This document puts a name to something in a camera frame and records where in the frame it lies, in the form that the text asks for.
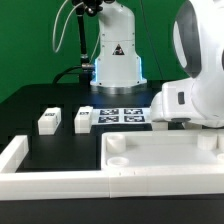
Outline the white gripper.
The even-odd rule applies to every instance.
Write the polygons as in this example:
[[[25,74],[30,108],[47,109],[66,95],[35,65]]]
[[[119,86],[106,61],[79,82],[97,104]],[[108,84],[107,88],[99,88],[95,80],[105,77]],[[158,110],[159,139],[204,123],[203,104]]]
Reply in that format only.
[[[162,85],[162,90],[151,102],[150,118],[158,121],[199,120],[200,114],[191,99],[192,81],[171,81]]]

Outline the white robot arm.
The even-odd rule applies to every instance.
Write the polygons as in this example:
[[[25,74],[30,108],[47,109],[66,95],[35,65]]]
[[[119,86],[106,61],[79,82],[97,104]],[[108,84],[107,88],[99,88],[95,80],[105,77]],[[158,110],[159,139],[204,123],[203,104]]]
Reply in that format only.
[[[90,85],[111,94],[130,92],[146,84],[135,51],[135,17],[116,0],[104,0],[102,7],[101,51]],[[162,85],[151,120],[224,126],[224,0],[186,0],[175,18],[173,46],[189,77]]]

